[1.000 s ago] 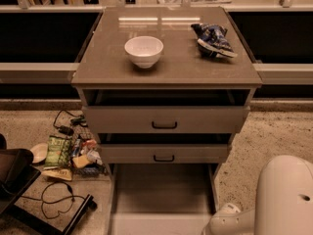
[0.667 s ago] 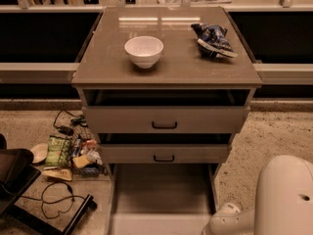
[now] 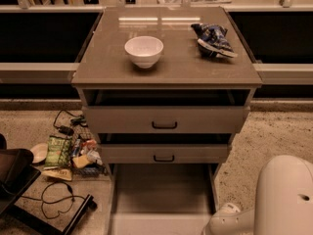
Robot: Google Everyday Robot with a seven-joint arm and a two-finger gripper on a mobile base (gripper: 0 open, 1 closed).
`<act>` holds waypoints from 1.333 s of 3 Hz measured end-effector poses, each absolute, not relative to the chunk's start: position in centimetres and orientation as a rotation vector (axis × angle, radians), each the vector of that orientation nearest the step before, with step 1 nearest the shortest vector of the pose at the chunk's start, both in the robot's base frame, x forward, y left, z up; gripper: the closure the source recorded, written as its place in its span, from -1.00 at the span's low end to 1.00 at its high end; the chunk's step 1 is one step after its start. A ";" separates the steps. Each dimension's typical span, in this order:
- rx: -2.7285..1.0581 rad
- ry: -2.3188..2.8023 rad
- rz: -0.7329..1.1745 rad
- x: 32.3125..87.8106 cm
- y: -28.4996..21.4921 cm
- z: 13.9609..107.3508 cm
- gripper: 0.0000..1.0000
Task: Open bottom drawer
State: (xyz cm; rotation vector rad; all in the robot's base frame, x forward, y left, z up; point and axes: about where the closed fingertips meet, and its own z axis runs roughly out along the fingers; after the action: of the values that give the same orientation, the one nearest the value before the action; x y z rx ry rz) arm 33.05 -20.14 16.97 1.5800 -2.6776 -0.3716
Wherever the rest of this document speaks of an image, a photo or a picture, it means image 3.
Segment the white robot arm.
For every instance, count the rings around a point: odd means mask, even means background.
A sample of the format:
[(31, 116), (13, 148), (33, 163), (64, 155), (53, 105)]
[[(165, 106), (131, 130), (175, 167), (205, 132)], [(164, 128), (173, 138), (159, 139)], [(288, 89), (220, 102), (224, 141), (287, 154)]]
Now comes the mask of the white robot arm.
[(216, 212), (201, 235), (313, 235), (313, 164), (272, 158), (260, 171), (252, 210), (233, 204)]

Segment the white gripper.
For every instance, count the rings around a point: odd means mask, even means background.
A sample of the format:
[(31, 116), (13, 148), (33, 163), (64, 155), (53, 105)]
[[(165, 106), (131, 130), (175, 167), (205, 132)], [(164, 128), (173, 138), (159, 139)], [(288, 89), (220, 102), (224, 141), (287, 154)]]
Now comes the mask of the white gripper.
[(224, 204), (203, 228), (201, 235), (239, 235), (237, 214), (241, 210), (232, 203)]

